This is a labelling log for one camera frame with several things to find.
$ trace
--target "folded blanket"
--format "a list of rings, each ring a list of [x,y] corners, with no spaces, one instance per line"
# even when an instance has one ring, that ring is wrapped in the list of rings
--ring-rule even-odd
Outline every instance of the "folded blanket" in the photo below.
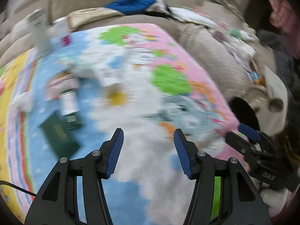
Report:
[[[85,25],[100,19],[123,15],[123,13],[120,13],[117,10],[105,7],[87,8],[69,13],[67,15],[67,23],[69,30],[74,31],[81,25]]]
[[[153,3],[155,0],[117,0],[105,7],[115,9],[125,15],[131,15],[143,13]]]

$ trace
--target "green book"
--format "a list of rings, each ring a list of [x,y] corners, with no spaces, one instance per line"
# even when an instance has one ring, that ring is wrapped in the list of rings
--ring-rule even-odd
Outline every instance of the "green book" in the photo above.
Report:
[[[62,157],[71,158],[80,148],[80,145],[71,138],[64,121],[60,119],[57,112],[50,115],[40,127],[59,159]]]

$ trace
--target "pink fabric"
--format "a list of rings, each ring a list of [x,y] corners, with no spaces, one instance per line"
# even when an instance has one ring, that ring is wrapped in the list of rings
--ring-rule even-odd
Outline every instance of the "pink fabric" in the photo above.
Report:
[[[287,0],[269,0],[273,12],[270,22],[281,28],[287,36],[289,45],[296,58],[300,57],[300,21]]]

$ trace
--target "blue handle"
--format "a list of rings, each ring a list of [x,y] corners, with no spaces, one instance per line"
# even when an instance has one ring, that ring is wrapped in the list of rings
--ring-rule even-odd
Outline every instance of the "blue handle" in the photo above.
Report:
[[[255,142],[259,142],[262,140],[258,131],[254,130],[253,128],[250,128],[245,124],[240,124],[240,126],[238,127],[238,131]]]

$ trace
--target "metal screw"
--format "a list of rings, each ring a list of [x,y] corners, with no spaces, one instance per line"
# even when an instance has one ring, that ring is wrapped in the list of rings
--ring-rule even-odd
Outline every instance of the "metal screw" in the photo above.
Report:
[[[231,157],[230,161],[231,161],[231,163],[234,163],[234,164],[238,163],[238,159],[236,159],[235,157]]]
[[[62,158],[59,160],[60,163],[65,163],[65,162],[67,162],[67,161],[68,161],[68,158],[67,158],[67,157],[62,157]]]
[[[95,150],[95,151],[92,152],[92,155],[94,157],[99,156],[100,155],[100,151],[99,150]]]
[[[197,155],[200,156],[200,157],[204,157],[206,155],[206,152],[205,151],[198,151]]]

